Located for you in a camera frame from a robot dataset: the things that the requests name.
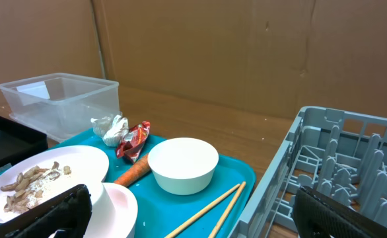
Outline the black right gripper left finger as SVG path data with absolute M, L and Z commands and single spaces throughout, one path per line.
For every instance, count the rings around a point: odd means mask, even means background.
M 0 225 L 0 238 L 82 238 L 91 215 L 90 192 L 78 184 Z

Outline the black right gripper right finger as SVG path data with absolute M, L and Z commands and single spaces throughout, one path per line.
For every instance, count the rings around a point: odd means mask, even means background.
M 301 238 L 387 238 L 387 227 L 308 186 L 297 190 L 292 217 Z

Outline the white plastic cup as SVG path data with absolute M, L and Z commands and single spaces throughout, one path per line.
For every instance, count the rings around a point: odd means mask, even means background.
M 87 185 L 92 214 L 84 238 L 134 238 L 138 204 L 126 187 L 110 182 Z

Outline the pink plate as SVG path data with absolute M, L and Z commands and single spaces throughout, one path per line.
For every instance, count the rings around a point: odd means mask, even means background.
M 67 185 L 66 190 L 78 184 L 88 185 L 104 181 L 109 167 L 107 154 L 98 148 L 87 145 L 60 147 L 42 152 L 13 165 L 0 175 L 0 187 L 14 183 L 19 173 L 25 173 L 36 165 L 49 169 L 55 161 L 60 164 L 60 167 L 69 165 L 72 169 L 71 184 Z M 0 190 L 0 223 L 5 223 L 20 215 L 3 211 L 6 196 L 12 194 L 13 192 L 2 192 Z

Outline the peanut and rice scraps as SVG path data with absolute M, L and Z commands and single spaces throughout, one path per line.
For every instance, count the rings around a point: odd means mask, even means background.
M 71 173 L 69 165 L 60 167 L 57 161 L 49 169 L 36 165 L 25 173 L 19 173 L 14 183 L 0 187 L 2 192 L 13 192 L 6 196 L 3 211 L 23 214 L 62 193 L 71 184 Z

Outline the orange carrot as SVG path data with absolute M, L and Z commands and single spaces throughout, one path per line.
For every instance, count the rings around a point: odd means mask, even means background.
M 114 183 L 124 187 L 129 187 L 150 171 L 149 154 L 146 154 L 135 162 L 124 174 L 118 177 Z

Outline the wooden chopstick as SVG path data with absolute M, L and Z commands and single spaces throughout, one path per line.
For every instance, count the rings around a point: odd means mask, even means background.
M 214 208 L 218 203 L 223 201 L 227 196 L 232 194 L 235 190 L 238 189 L 240 184 L 236 184 L 232 188 L 230 188 L 228 191 L 220 195 L 218 198 L 216 198 L 214 201 L 206 205 L 204 208 L 202 208 L 200 211 L 198 211 L 196 214 L 194 214 L 192 217 L 187 219 L 183 224 L 179 225 L 175 230 L 170 232 L 165 238 L 173 238 L 177 236 L 179 233 L 181 233 L 183 230 L 185 230 L 187 227 L 189 227 L 192 223 L 194 223 L 196 220 L 198 220 L 201 216 L 206 214 L 210 209 Z
M 213 228 L 212 232 L 209 234 L 209 238 L 215 238 L 216 237 L 216 235 L 218 234 L 219 230 L 221 229 L 221 227 L 223 226 L 224 222 L 226 221 L 227 217 L 229 216 L 231 210 L 233 209 L 234 205 L 236 204 L 239 196 L 242 194 L 242 191 L 244 190 L 245 186 L 246 186 L 246 181 L 244 181 L 244 182 L 242 182 L 240 184 L 240 186 L 237 189 L 237 191 L 236 191 L 235 195 L 233 196 L 232 200 L 230 201 L 230 203 L 226 207 L 225 211 L 223 212 L 222 216 L 220 217 L 220 219 L 218 220 L 217 224 Z

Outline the red snack wrapper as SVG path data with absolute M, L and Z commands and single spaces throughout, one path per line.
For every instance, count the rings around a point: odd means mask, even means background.
M 130 128 L 116 148 L 116 157 L 134 164 L 139 159 L 141 150 L 149 136 L 150 127 L 151 123 L 149 121 L 143 121 Z

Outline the white tissue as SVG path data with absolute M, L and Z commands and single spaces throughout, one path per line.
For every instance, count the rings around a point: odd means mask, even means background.
M 108 147 L 117 147 L 120 140 L 129 132 L 128 119 L 120 115 L 115 115 L 113 118 L 110 116 L 91 118 L 90 122 L 94 134 Z

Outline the white bowl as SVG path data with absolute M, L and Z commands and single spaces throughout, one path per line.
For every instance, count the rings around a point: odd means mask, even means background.
M 191 195 L 204 190 L 219 162 L 217 150 L 195 138 L 172 138 L 155 145 L 148 164 L 158 185 L 175 195 Z

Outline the grey dishwasher rack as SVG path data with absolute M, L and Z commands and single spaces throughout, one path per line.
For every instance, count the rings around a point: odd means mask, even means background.
M 301 186 L 387 227 L 387 118 L 303 107 L 230 236 L 266 236 L 273 224 L 294 230 Z

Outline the teal serving tray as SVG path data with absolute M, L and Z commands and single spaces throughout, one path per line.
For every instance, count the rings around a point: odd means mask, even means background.
M 102 182 L 114 183 L 132 166 L 123 159 L 118 159 L 115 150 L 106 146 L 92 130 L 83 132 L 53 149 L 74 145 L 95 147 L 107 154 L 109 167 L 106 178 Z M 163 190 L 156 182 L 153 172 L 149 173 L 127 187 L 134 194 L 138 204 L 135 237 L 167 236 L 206 205 L 236 184 L 241 184 L 244 181 L 246 181 L 246 186 L 219 230 L 218 237 L 229 236 L 251 193 L 256 176 L 249 165 L 221 155 L 209 185 L 196 194 L 185 196 L 171 194 Z M 179 233 L 177 237 L 208 237 L 236 191 Z

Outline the black plastic bin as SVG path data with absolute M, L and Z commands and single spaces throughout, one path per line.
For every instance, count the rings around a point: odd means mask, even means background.
M 47 149 L 46 134 L 0 116 L 0 172 Z

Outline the clear plastic bin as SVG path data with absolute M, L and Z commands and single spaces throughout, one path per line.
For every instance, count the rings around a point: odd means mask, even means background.
M 92 128 L 91 119 L 120 113 L 119 83 L 52 73 L 0 84 L 10 117 L 63 142 Z

